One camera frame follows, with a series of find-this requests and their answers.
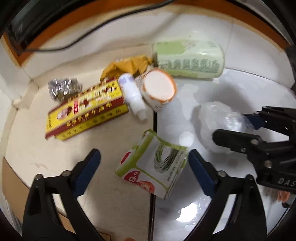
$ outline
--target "noodle image on package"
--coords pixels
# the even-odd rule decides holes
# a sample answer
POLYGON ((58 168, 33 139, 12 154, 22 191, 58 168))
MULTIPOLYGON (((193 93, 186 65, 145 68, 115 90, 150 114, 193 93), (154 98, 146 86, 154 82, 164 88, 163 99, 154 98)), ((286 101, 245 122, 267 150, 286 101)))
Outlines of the noodle image on package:
POLYGON ((124 155, 115 174, 165 199, 185 167, 187 153, 186 147, 170 144, 148 130, 124 155))

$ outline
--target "orange border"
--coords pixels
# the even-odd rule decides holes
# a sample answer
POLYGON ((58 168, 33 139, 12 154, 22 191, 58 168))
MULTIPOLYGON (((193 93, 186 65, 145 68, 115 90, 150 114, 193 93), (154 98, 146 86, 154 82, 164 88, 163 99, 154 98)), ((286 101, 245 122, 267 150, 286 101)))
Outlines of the orange border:
MULTIPOLYGON (((98 15, 100 13, 110 12, 113 10, 117 10, 125 7, 133 7, 138 5, 146 5, 153 3, 160 3, 163 0, 99 0, 94 1, 85 6, 82 6, 73 12, 65 15, 52 25, 50 25, 46 30, 44 30, 40 35, 38 35, 28 46, 28 48, 39 48, 42 46, 47 40, 60 33, 61 31, 67 29, 68 27, 85 20, 89 17, 98 15)), ((268 24, 254 16, 250 12, 226 1, 226 0, 179 0, 176 4, 184 4, 196 7, 202 7, 210 10, 214 10, 216 12, 220 12, 241 20, 242 22, 249 24, 254 27, 270 39, 272 39, 275 43, 277 43, 282 49, 285 49, 289 46, 285 39, 283 39, 275 30, 273 30, 268 24)), ((11 48, 7 35, 4 34, 4 39, 8 44, 13 56, 17 60, 17 62, 22 65, 24 61, 32 54, 32 53, 23 53, 20 56, 16 54, 16 52, 11 48)))

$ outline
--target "brown cardboard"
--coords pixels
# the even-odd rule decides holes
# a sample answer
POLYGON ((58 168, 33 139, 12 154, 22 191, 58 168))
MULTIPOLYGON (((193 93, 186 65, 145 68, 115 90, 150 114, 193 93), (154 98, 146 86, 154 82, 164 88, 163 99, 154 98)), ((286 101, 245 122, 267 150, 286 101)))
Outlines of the brown cardboard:
MULTIPOLYGON (((20 222, 22 222, 29 188, 16 175, 5 158, 3 158, 2 164, 2 191, 10 205, 11 210, 20 222)), ((64 228, 75 233, 69 219, 61 213, 59 213, 59 217, 64 228)), ((100 233, 100 235, 105 239, 105 241, 111 241, 110 235, 104 233, 100 233)))

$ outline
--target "transparent plastic wrap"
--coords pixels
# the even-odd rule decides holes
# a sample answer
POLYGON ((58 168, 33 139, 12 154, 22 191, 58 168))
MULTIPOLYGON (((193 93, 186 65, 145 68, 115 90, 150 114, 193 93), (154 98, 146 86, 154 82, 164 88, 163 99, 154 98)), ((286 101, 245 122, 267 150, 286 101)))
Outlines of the transparent plastic wrap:
POLYGON ((214 143, 212 134, 217 129, 252 133, 253 125, 246 117, 234 112, 228 105, 221 102, 206 102, 201 105, 200 136, 204 147, 215 153, 231 153, 230 149, 214 143))

